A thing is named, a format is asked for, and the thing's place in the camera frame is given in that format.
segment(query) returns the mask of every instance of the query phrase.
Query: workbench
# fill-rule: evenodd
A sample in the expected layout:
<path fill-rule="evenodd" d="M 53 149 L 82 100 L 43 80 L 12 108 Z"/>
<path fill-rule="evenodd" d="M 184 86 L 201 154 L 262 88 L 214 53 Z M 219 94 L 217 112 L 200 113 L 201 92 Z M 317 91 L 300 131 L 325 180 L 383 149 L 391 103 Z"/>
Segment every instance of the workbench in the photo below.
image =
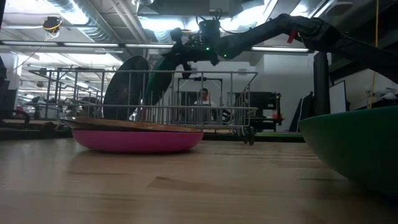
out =
<path fill-rule="evenodd" d="M 397 223 L 383 198 L 304 143 L 203 141 L 190 152 L 106 154 L 73 139 L 0 143 L 8 223 Z"/>

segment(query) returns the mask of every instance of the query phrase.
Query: black round disc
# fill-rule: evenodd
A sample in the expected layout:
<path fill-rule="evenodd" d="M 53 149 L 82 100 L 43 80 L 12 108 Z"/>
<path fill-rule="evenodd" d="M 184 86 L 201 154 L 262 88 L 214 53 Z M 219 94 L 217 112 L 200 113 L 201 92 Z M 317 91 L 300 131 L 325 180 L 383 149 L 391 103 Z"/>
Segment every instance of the black round disc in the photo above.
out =
<path fill-rule="evenodd" d="M 148 74 L 131 72 L 131 82 L 129 83 L 129 72 L 120 72 L 127 70 L 148 70 L 149 65 L 147 60 L 141 56 L 135 56 L 127 60 L 120 66 L 114 74 L 108 89 L 105 93 L 104 105 L 128 105 L 128 91 L 130 86 L 130 105 L 138 105 L 142 98 L 142 87 L 144 84 L 144 77 L 146 78 L 145 84 L 147 85 Z M 104 107 L 104 118 L 127 120 L 128 117 L 134 112 L 135 108 L 130 108 L 128 113 L 127 108 L 120 107 Z"/>

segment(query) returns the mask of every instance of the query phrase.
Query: pink bowl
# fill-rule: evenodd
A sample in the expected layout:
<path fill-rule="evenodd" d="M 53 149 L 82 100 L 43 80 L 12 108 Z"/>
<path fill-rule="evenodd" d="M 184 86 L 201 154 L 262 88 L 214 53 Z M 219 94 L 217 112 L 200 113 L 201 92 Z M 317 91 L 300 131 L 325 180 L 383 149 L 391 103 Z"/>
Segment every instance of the pink bowl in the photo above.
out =
<path fill-rule="evenodd" d="M 195 147 L 203 133 L 72 130 L 75 140 L 105 152 L 178 152 Z"/>

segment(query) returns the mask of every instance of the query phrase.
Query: green bowl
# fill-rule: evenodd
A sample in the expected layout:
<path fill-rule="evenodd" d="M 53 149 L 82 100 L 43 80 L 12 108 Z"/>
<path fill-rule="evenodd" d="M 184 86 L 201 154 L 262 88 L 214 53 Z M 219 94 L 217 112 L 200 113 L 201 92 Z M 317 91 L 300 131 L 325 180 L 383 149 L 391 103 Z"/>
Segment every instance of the green bowl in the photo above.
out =
<path fill-rule="evenodd" d="M 317 116 L 299 127 L 305 142 L 333 170 L 398 196 L 398 106 Z"/>

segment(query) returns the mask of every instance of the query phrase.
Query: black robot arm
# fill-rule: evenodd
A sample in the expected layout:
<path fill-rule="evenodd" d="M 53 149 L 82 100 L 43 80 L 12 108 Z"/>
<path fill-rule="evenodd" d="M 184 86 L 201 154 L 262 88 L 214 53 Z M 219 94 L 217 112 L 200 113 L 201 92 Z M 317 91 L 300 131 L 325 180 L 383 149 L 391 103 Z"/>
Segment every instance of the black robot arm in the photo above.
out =
<path fill-rule="evenodd" d="M 178 47 L 165 56 L 173 57 L 179 64 L 209 60 L 216 65 L 219 62 L 217 55 L 231 60 L 256 44 L 287 34 L 290 40 L 299 40 L 310 50 L 331 52 L 364 63 L 368 68 L 398 83 L 398 56 L 340 34 L 332 25 L 318 18 L 281 14 L 246 32 L 224 37 L 220 37 L 220 22 L 217 20 L 201 21 L 199 27 L 200 43 L 182 45 L 178 41 Z"/>
<path fill-rule="evenodd" d="M 310 50 L 331 52 L 364 63 L 368 68 L 398 82 L 397 55 L 342 35 L 332 25 L 318 18 L 281 14 L 247 32 L 220 38 L 216 50 L 220 57 L 228 60 L 280 34 L 290 35 Z"/>

